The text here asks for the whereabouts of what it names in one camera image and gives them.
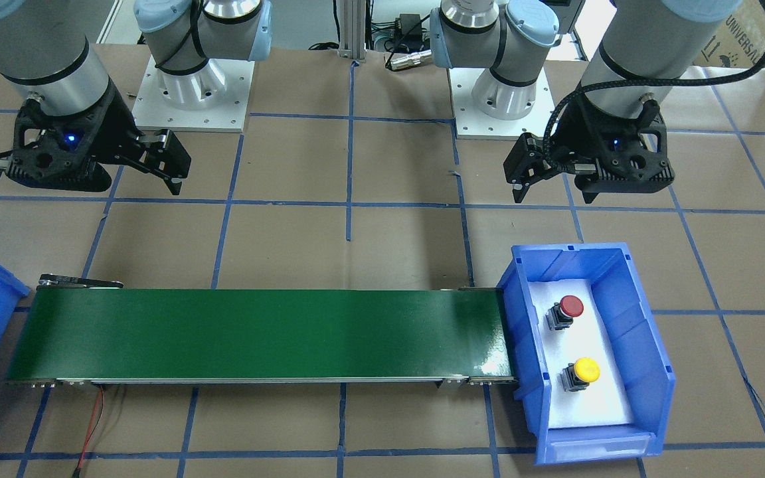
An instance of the gray floor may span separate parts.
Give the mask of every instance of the gray floor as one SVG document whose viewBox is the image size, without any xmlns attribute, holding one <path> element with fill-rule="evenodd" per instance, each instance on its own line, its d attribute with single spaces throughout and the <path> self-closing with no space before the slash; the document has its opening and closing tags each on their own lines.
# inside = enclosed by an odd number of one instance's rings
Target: gray floor
<svg viewBox="0 0 765 478">
<path fill-rule="evenodd" d="M 136 91 L 145 46 L 98 52 Z M 583 67 L 549 64 L 555 97 Z M 765 404 L 765 73 L 675 90 L 674 187 L 592 206 L 559 178 L 513 204 L 500 169 L 511 144 L 454 139 L 447 88 L 443 70 L 390 73 L 378 54 L 351 69 L 331 52 L 275 50 L 243 137 L 180 135 L 194 163 L 179 197 L 131 170 L 112 169 L 100 194 L 3 180 L 0 262 L 27 284 L 55 272 L 128 287 L 434 289 L 495 285 L 513 244 L 627 242 L 677 373 L 667 451 L 534 468 L 511 387 L 130 386 L 110 390 L 85 476 L 765 476 L 765 420 L 744 383 Z M 19 102 L 0 77 L 0 150 Z M 3 385 L 25 315 L 0 347 L 0 476 L 68 476 L 94 391 Z"/>
</svg>

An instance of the metal post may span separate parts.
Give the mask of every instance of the metal post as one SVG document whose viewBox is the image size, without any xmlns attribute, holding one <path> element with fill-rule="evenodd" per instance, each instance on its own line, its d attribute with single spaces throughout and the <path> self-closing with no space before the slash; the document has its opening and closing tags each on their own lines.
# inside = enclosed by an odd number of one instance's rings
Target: metal post
<svg viewBox="0 0 765 478">
<path fill-rule="evenodd" d="M 338 56 L 365 62 L 365 0 L 338 0 L 341 42 Z"/>
</svg>

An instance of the mounting plate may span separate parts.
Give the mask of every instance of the mounting plate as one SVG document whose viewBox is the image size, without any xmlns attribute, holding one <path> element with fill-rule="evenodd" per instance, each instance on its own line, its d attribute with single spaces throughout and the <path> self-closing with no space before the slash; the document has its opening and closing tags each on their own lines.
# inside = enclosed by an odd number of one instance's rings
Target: mounting plate
<svg viewBox="0 0 765 478">
<path fill-rule="evenodd" d="M 173 131 L 242 133 L 256 63 L 242 60 L 216 60 L 216 63 L 226 74 L 225 97 L 212 108 L 189 111 L 175 108 L 164 99 L 158 88 L 155 60 L 149 57 L 131 110 L 137 127 L 145 131 L 169 127 Z"/>
<path fill-rule="evenodd" d="M 547 85 L 545 71 L 537 79 L 537 100 L 529 115 L 519 120 L 505 121 L 492 118 L 474 105 L 471 90 L 482 68 L 450 69 L 450 99 L 456 115 L 456 137 L 462 139 L 518 139 L 529 131 L 541 136 L 553 111 L 553 97 Z"/>
</svg>

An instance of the green conveyor belt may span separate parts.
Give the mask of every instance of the green conveyor belt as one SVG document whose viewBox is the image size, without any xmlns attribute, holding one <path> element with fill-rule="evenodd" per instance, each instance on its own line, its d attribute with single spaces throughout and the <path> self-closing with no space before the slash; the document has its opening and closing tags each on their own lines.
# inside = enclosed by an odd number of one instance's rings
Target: green conveyor belt
<svg viewBox="0 0 765 478">
<path fill-rule="evenodd" d="M 9 380 L 511 378 L 500 291 L 37 291 Z"/>
</svg>

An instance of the red button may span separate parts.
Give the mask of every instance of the red button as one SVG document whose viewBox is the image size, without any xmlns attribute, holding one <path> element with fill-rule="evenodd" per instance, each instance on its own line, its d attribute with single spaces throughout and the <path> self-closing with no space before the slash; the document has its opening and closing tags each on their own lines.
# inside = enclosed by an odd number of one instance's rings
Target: red button
<svg viewBox="0 0 765 478">
<path fill-rule="evenodd" d="M 559 299 L 559 309 L 568 317 L 580 317 L 583 314 L 583 302 L 573 295 Z"/>
</svg>

